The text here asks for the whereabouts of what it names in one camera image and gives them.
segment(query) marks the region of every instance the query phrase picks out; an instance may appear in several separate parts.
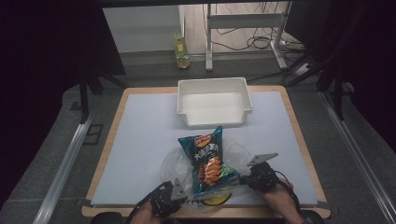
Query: wooden table frame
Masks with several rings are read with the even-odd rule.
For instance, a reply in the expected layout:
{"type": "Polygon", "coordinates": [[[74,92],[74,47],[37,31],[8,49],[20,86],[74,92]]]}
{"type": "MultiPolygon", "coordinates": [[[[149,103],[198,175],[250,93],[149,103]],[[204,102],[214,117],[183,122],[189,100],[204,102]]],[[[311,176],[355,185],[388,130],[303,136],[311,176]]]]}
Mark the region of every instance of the wooden table frame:
{"type": "MultiPolygon", "coordinates": [[[[300,126],[298,124],[297,118],[295,117],[293,108],[291,106],[291,102],[289,96],[286,92],[286,89],[281,86],[249,86],[249,91],[279,91],[283,103],[288,112],[291,126],[294,130],[294,134],[297,139],[297,143],[300,147],[305,166],[311,178],[312,184],[314,186],[314,190],[320,204],[327,204],[326,197],[324,195],[323,189],[318,180],[318,175],[315,170],[314,164],[311,160],[311,156],[309,155],[308,148],[306,146],[303,134],[300,130],[300,126]]],[[[121,97],[119,108],[117,109],[115,118],[111,125],[109,134],[107,136],[107,140],[101,155],[101,158],[96,167],[95,174],[93,176],[91,186],[88,190],[86,199],[91,201],[93,194],[95,193],[96,187],[99,183],[99,180],[102,176],[103,171],[105,170],[106,162],[108,156],[110,154],[111,148],[113,146],[113,142],[116,136],[117,129],[119,128],[120,120],[122,118],[122,114],[128,100],[128,96],[130,94],[151,94],[151,93],[177,93],[177,87],[161,87],[161,88],[129,88],[126,89],[121,97]]],[[[320,214],[323,218],[328,218],[330,216],[330,208],[322,208],[317,206],[312,207],[303,207],[303,209],[314,210],[320,214]]],[[[124,217],[128,217],[132,207],[82,207],[82,215],[85,217],[94,217],[95,215],[103,212],[120,212],[124,217]]],[[[244,206],[244,207],[223,207],[218,206],[208,212],[193,212],[188,209],[180,209],[178,212],[171,215],[171,217],[176,218],[270,218],[270,217],[279,217],[278,214],[275,214],[269,207],[267,206],[244,206]]]]}

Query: yellow object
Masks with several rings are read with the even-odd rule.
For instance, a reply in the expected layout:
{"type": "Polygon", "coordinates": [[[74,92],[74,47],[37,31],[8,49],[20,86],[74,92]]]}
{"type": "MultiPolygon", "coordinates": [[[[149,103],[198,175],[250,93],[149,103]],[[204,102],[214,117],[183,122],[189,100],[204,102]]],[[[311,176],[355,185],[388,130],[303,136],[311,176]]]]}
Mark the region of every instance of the yellow object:
{"type": "Polygon", "coordinates": [[[188,68],[190,66],[189,53],[187,52],[186,40],[179,32],[175,34],[174,39],[175,56],[179,68],[188,68]]]}
{"type": "Polygon", "coordinates": [[[229,200],[230,197],[231,197],[231,193],[224,194],[224,195],[221,195],[221,196],[216,197],[216,198],[202,200],[202,203],[204,205],[208,205],[208,206],[221,205],[221,204],[227,202],[227,200],[229,200]]]}

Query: wall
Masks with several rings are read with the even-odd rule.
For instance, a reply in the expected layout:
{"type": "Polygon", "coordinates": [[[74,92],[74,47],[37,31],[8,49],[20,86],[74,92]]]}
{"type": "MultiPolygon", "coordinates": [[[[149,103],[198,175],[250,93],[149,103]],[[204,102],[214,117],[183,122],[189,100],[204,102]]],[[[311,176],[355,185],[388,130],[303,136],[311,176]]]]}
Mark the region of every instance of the wall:
{"type": "Polygon", "coordinates": [[[169,50],[181,29],[178,6],[103,9],[119,53],[169,50]]]}

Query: blue snack bag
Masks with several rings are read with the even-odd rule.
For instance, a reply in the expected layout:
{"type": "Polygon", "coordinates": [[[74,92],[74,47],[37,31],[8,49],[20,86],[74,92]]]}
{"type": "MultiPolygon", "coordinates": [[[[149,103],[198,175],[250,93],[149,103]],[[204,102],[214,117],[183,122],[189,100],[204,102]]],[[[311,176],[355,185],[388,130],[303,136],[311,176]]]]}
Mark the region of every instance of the blue snack bag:
{"type": "Polygon", "coordinates": [[[194,196],[230,186],[240,174],[222,161],[222,131],[219,126],[213,133],[178,138],[190,159],[194,196]]]}

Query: white tray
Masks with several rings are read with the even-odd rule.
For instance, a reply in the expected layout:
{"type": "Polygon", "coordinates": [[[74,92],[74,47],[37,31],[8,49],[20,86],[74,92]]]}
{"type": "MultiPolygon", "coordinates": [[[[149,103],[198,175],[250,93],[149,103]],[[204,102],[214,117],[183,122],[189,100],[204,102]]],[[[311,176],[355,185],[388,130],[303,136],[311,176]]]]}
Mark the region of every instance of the white tray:
{"type": "Polygon", "coordinates": [[[178,82],[177,113],[190,127],[242,124],[252,109],[244,77],[178,82]]]}

